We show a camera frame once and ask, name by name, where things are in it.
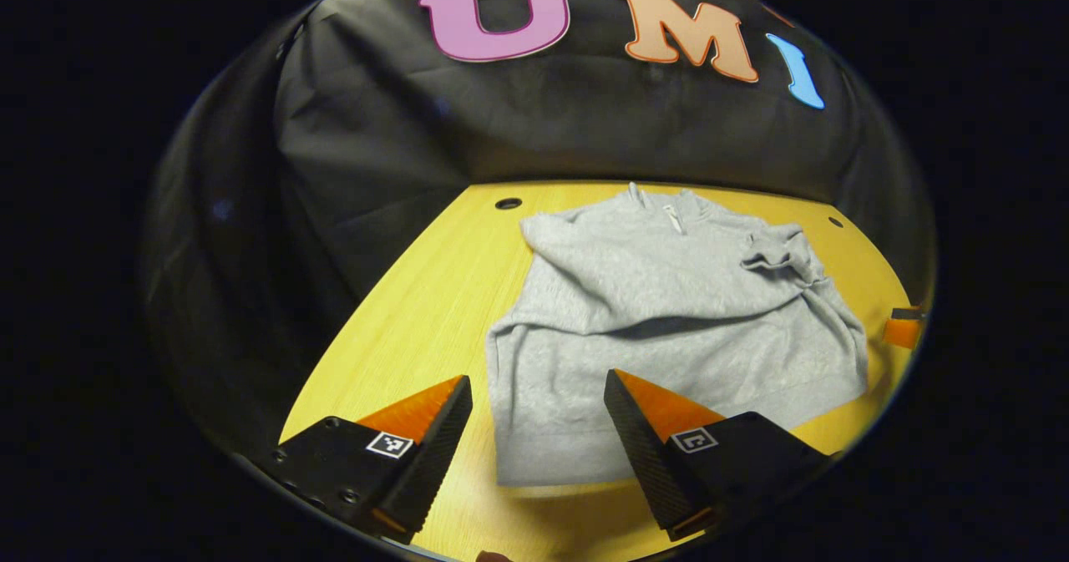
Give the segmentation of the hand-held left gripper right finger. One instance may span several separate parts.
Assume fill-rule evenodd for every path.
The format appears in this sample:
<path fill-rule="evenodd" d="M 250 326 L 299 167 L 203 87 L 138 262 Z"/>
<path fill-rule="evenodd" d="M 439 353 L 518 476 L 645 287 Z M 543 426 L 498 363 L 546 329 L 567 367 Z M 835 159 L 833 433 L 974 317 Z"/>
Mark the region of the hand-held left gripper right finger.
<path fill-rule="evenodd" d="M 764 415 L 726 417 L 622 369 L 606 374 L 603 401 L 646 504 L 671 540 L 740 529 L 833 463 Z"/>

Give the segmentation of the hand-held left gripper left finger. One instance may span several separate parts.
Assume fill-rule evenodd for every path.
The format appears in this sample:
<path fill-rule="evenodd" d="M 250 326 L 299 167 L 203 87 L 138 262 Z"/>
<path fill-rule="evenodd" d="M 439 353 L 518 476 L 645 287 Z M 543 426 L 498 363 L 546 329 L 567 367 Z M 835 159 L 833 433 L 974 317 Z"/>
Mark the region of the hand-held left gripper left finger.
<path fill-rule="evenodd" d="M 455 376 L 357 421 L 327 415 L 251 463 L 336 520 L 408 545 L 423 530 L 471 409 L 469 377 Z"/>

